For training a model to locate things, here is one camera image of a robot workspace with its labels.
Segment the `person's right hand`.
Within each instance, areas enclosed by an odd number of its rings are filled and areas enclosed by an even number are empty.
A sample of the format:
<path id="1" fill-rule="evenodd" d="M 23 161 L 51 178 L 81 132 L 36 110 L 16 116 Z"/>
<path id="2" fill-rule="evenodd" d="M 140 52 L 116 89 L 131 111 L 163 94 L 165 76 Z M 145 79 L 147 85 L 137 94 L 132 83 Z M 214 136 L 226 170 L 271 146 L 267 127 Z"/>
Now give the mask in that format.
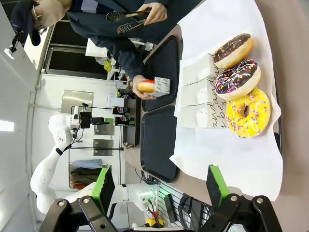
<path id="1" fill-rule="evenodd" d="M 148 93 L 144 93 L 138 90 L 138 84 L 147 80 L 143 75 L 136 75 L 133 78 L 133 92 L 142 100 L 156 100 L 156 97 L 149 95 Z"/>

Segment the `person's left hand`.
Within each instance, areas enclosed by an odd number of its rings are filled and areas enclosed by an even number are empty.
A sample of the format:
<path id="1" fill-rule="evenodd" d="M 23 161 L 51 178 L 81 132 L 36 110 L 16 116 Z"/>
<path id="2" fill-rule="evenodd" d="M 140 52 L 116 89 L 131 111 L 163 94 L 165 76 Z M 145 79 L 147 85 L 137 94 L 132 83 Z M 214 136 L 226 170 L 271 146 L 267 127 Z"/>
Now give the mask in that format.
<path id="1" fill-rule="evenodd" d="M 147 16 L 144 25 L 154 24 L 157 22 L 161 22 L 167 19 L 168 13 L 167 8 L 164 4 L 159 2 L 151 2 L 147 4 L 143 4 L 137 11 L 145 11 L 147 9 L 151 9 L 149 15 Z"/>

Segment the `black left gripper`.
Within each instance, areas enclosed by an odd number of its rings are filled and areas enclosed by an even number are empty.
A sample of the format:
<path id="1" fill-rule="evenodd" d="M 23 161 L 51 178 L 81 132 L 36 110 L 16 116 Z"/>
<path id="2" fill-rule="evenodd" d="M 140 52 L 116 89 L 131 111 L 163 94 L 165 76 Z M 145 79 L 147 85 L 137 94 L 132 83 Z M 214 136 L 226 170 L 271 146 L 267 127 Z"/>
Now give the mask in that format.
<path id="1" fill-rule="evenodd" d="M 80 128 L 81 129 L 89 129 L 91 124 L 92 125 L 108 125 L 108 124 L 111 124 L 111 121 L 112 121 L 112 118 L 92 117 L 91 112 L 80 112 Z"/>

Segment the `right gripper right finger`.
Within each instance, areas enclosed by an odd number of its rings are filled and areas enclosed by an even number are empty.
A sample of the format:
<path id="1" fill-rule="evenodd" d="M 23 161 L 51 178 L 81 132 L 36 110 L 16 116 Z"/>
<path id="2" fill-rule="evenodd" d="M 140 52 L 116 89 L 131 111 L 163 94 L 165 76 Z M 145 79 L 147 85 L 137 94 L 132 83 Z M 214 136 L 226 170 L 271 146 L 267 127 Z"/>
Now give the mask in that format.
<path id="1" fill-rule="evenodd" d="M 248 200 L 231 193 L 218 166 L 209 165 L 206 187 L 214 213 L 201 232 L 226 232 L 233 224 L 241 225 L 246 232 L 282 231 L 270 199 L 259 195 Z"/>

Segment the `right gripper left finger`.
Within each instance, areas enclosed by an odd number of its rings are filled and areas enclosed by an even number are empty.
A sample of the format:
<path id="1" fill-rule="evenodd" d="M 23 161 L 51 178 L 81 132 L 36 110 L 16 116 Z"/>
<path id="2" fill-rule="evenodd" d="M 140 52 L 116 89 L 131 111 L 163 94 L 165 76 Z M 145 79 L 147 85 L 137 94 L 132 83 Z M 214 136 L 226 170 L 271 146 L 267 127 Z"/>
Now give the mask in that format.
<path id="1" fill-rule="evenodd" d="M 89 195 L 78 197 L 70 203 L 56 199 L 43 221 L 44 232 L 76 232 L 89 225 L 94 232 L 114 232 L 115 226 L 107 212 L 115 190 L 111 167 L 103 168 Z"/>

